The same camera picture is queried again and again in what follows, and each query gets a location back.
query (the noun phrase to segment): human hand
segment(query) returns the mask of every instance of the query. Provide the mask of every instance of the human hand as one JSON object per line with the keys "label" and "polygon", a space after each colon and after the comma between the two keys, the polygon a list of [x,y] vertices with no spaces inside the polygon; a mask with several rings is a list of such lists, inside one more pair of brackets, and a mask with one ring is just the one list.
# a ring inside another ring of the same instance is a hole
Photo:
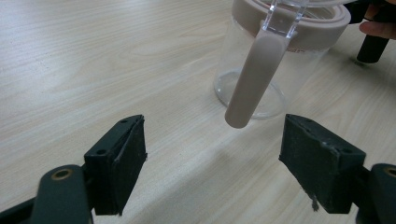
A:
{"label": "human hand", "polygon": [[[387,2],[396,5],[396,0],[387,0]],[[371,20],[380,8],[380,6],[370,5],[365,18]],[[360,25],[359,29],[367,35],[396,39],[396,23],[394,22],[365,21]]]}

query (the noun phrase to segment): beige lid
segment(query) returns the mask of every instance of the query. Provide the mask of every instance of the beige lid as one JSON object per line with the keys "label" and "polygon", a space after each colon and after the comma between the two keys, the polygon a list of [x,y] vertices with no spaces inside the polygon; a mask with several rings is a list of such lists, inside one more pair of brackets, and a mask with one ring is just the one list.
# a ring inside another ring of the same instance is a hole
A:
{"label": "beige lid", "polygon": [[[233,18],[245,30],[256,36],[261,28],[261,21],[267,16],[269,7],[270,5],[260,0],[234,0]],[[297,24],[289,49],[328,49],[335,44],[349,21],[350,14],[342,5],[308,8]]]}

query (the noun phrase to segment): transparent container body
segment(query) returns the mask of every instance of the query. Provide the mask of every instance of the transparent container body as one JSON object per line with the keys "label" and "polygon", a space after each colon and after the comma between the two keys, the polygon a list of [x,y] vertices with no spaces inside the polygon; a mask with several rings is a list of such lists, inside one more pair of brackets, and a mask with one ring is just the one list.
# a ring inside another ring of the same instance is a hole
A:
{"label": "transparent container body", "polygon": [[[255,36],[231,18],[214,81],[215,93],[225,106],[230,103],[254,39]],[[269,119],[285,112],[326,51],[288,49],[252,117]]]}

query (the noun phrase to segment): table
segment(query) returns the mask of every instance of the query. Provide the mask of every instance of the table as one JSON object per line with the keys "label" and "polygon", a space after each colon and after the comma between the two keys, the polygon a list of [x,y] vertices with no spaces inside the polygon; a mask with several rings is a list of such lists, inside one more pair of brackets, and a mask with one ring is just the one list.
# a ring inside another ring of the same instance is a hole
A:
{"label": "table", "polygon": [[[2,1],[0,210],[35,196],[39,178],[84,153],[118,120],[145,116],[148,161],[122,217],[95,223],[355,223],[313,212],[279,155],[284,116],[224,121],[213,92],[231,0]],[[353,59],[350,25],[290,112],[367,153],[396,161],[396,42]]]}

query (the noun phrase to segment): black object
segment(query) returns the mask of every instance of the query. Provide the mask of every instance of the black object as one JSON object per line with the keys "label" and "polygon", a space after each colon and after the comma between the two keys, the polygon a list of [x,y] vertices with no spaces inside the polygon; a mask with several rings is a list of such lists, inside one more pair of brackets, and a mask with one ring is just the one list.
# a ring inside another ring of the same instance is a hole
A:
{"label": "black object", "polygon": [[47,172],[35,198],[0,214],[0,223],[92,223],[122,214],[147,158],[141,115],[117,122],[84,156],[85,164]]}
{"label": "black object", "polygon": [[[380,7],[379,12],[374,16],[373,21],[378,22],[396,22],[396,6],[383,0],[365,1],[360,0],[345,4],[346,8],[351,14],[352,23],[362,22],[364,14],[370,4],[375,4]],[[361,50],[358,53],[357,59],[362,63],[377,63],[387,46],[389,39],[367,35],[361,45]]]}
{"label": "black object", "polygon": [[396,223],[396,166],[363,167],[365,153],[311,119],[287,115],[279,159],[330,214],[360,211],[357,223]]}

